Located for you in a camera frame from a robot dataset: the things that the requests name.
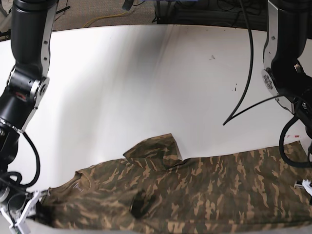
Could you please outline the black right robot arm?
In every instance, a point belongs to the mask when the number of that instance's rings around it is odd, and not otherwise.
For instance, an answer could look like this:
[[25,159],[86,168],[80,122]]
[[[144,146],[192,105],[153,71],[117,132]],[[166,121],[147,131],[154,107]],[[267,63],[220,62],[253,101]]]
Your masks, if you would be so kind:
[[[49,85],[50,39],[57,0],[15,0],[11,18],[11,49],[15,59],[0,97],[0,206],[14,219],[33,198],[27,189],[40,175],[39,153],[25,132]],[[23,184],[19,172],[8,171],[23,135],[36,158],[34,178]]]

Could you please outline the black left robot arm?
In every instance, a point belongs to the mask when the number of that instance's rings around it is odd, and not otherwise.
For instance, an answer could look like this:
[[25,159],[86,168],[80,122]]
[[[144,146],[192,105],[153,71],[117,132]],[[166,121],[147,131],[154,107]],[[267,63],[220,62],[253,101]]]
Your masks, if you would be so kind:
[[269,0],[267,2],[267,37],[263,50],[263,81],[277,103],[293,117],[279,138],[279,151],[288,165],[307,169],[312,161],[295,162],[284,152],[287,131],[297,122],[312,136],[312,78],[298,60],[309,32],[310,0]]

